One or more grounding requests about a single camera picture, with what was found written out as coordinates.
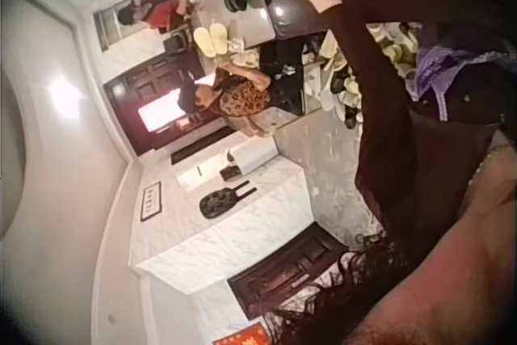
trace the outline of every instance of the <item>white marble counter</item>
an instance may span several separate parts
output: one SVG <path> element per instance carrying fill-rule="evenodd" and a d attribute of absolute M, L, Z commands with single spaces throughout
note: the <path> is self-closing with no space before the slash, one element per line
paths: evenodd
<path fill-rule="evenodd" d="M 230 184 L 216 176 L 185 191 L 178 173 L 249 141 L 242 134 L 226 137 L 182 163 L 163 163 L 144 174 L 141 191 L 162 181 L 162 213 L 140 222 L 141 195 L 132 228 L 130 265 L 150 271 L 185 293 L 226 279 L 280 248 L 313 222 L 305 173 L 280 156 Z M 256 187 L 251 196 L 227 213 L 208 220 L 200 199 L 211 191 Z"/>

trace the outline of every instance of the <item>patterned blouse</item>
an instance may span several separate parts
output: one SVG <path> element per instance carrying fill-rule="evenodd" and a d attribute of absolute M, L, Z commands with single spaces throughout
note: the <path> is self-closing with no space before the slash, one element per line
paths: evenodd
<path fill-rule="evenodd" d="M 268 90 L 260 91 L 246 78 L 226 75 L 216 79 L 216 88 L 223 93 L 211 109 L 223 116 L 252 116 L 269 107 L 271 95 Z"/>

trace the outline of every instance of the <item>dark wooden door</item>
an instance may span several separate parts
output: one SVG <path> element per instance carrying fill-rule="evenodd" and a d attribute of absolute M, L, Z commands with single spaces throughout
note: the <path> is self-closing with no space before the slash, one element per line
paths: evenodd
<path fill-rule="evenodd" d="M 255 319 L 314 281 L 346 251 L 343 244 L 313 223 L 228 283 L 247 318 Z"/>
<path fill-rule="evenodd" d="M 105 86 L 107 97 L 120 125 L 137 155 L 159 149 L 214 120 L 210 111 L 188 116 L 189 125 L 180 128 L 174 122 L 158 131 L 148 131 L 138 110 L 148 103 L 185 85 L 189 80 L 204 76 L 196 51 L 174 56 L 162 54 L 141 64 Z"/>

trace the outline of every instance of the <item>framed picture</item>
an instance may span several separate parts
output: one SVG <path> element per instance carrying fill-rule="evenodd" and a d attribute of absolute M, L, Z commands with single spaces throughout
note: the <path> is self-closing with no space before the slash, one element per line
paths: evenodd
<path fill-rule="evenodd" d="M 162 212 L 162 181 L 144 189 L 140 221 L 147 221 Z"/>

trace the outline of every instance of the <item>purple cloth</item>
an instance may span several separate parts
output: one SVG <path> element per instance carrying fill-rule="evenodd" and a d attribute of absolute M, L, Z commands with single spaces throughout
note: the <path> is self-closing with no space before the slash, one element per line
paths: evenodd
<path fill-rule="evenodd" d="M 458 73 L 468 65 L 493 63 L 517 76 L 517 52 L 509 42 L 498 38 L 505 49 L 486 51 L 455 48 L 455 33 L 451 32 L 438 44 L 430 48 L 423 47 L 417 55 L 415 91 L 417 98 L 422 98 L 430 88 L 435 92 L 439 107 L 439 119 L 448 121 L 445 94 Z"/>

